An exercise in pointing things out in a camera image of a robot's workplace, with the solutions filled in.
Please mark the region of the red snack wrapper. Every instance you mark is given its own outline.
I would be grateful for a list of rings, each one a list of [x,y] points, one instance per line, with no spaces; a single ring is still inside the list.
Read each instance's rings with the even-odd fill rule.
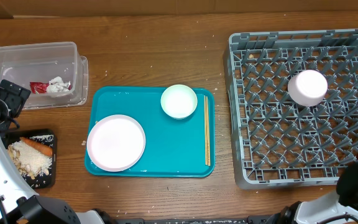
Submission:
[[[33,94],[44,94],[47,92],[49,84],[42,82],[30,82],[30,89]]]

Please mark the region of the white tissue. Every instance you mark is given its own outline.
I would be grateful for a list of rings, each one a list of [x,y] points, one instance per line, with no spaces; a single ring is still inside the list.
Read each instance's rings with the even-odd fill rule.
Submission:
[[[55,77],[49,81],[48,87],[46,88],[47,93],[59,93],[70,90],[71,83],[64,82],[61,77]]]

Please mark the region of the orange carrot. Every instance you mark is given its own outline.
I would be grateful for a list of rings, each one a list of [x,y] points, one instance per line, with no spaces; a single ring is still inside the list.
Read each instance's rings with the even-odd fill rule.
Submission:
[[[49,146],[46,146],[42,143],[24,137],[20,137],[20,140],[25,144],[27,144],[28,146],[33,147],[35,150],[39,151],[41,154],[45,156],[52,157],[53,155],[53,149]]]

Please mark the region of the large white plate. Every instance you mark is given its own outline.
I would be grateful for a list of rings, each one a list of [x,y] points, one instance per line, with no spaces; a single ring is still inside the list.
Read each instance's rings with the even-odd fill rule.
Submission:
[[[89,132],[86,150],[96,167],[120,172],[132,167],[145,151],[142,126],[130,116],[115,114],[98,121]]]

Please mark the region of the white bowl with cup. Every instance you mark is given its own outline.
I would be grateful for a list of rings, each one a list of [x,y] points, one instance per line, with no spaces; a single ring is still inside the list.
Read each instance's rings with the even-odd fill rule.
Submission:
[[[160,99],[163,111],[173,119],[185,119],[193,114],[197,105],[197,95],[186,85],[172,85],[163,91]]]

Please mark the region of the wooden chopstick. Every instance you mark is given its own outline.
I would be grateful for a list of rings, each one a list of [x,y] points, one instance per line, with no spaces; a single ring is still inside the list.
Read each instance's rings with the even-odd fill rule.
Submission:
[[[206,103],[207,103],[207,121],[208,121],[208,130],[207,130],[207,137],[208,137],[208,165],[211,165],[211,156],[210,156],[210,133],[209,133],[209,105],[208,105],[208,97],[206,96]]]
[[[208,165],[208,137],[207,137],[207,130],[208,130],[208,121],[207,121],[207,103],[206,103],[206,96],[203,96],[203,114],[204,114],[204,155],[205,155],[205,165]]]

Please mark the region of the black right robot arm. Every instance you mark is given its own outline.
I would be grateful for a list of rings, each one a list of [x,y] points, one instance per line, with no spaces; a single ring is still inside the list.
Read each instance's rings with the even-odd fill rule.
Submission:
[[[347,167],[336,189],[316,200],[297,202],[269,217],[266,223],[358,223],[358,162]]]

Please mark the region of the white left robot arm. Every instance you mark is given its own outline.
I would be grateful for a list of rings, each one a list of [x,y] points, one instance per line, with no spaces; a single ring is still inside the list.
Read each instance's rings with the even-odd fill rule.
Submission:
[[[22,178],[2,139],[29,95],[29,90],[7,80],[0,84],[0,223],[115,223],[102,210],[76,213],[63,200],[40,196]]]

